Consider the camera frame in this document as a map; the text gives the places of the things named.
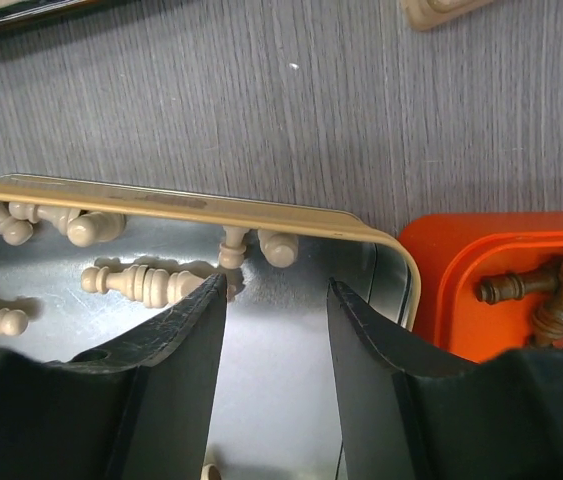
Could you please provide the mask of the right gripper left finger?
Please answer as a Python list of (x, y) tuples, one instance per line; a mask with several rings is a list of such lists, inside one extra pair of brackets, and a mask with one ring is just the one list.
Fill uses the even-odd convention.
[(208, 277), (67, 362), (0, 348), (0, 479), (197, 479), (227, 310)]

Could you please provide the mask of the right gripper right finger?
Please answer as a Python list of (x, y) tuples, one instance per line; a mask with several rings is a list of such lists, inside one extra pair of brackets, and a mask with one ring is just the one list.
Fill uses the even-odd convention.
[(327, 316), (352, 479), (563, 479), (563, 351), (474, 363), (331, 281)]

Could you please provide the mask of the light king piece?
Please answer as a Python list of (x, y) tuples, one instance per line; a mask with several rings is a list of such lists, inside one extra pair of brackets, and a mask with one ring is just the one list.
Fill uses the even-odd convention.
[(178, 303), (214, 274), (226, 276), (228, 301), (243, 290), (240, 269), (228, 270), (203, 260), (179, 263), (147, 256), (129, 263), (119, 258), (99, 258), (83, 270), (80, 282), (88, 293), (117, 292), (147, 308), (162, 308)]

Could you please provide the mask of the light chess pieces pile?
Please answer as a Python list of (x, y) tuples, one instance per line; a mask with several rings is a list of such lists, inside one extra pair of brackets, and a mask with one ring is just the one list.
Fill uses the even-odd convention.
[[(126, 216), (118, 213), (0, 201), (0, 236), (9, 245), (27, 242), (34, 233), (34, 225), (41, 221), (50, 223), (78, 247), (110, 242), (124, 232), (127, 224)], [(269, 264), (287, 268), (296, 262), (297, 235), (260, 230), (257, 236), (260, 250)]]

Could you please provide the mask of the light piece lying tin bottom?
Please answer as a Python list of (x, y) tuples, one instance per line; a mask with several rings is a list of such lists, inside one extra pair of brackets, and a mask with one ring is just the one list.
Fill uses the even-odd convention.
[(220, 470), (215, 464), (206, 464), (201, 470), (201, 480), (222, 480)]

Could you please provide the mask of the gold metal tin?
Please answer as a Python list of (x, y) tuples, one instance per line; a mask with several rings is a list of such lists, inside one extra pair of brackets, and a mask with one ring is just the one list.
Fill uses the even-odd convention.
[[(0, 348), (67, 362), (176, 305), (147, 308), (117, 292), (92, 294), (81, 274), (99, 258), (203, 260), (240, 269), (226, 323), (203, 466), (222, 479), (341, 479), (341, 440), (327, 316), (331, 281), (347, 284), (404, 328), (414, 322), (420, 275), (392, 236), (333, 210), (114, 184), (9, 175), (0, 201), (126, 216), (107, 243), (73, 245), (50, 223), (19, 246), (0, 236), (0, 309), (22, 310), (27, 329)], [(298, 258), (268, 263), (257, 232), (295, 234)]]

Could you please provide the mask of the orange plastic box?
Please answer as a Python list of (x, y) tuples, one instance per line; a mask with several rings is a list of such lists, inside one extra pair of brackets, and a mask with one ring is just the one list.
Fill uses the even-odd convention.
[(428, 215), (398, 239), (420, 272), (418, 336), (474, 362), (563, 350), (563, 212)]

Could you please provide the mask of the wooden chessboard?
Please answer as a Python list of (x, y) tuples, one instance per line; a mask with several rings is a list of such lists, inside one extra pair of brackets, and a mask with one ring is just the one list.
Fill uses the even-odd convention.
[(493, 3), (493, 0), (401, 0), (410, 26), (428, 31)]

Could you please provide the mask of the floral square plate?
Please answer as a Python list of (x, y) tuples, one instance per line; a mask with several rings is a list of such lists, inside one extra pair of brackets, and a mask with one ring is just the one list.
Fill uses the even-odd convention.
[(17, 21), (35, 18), (41, 15), (63, 12), (73, 7), (84, 7), (93, 1), (52, 0), (52, 1), (15, 1), (0, 0), (0, 26)]

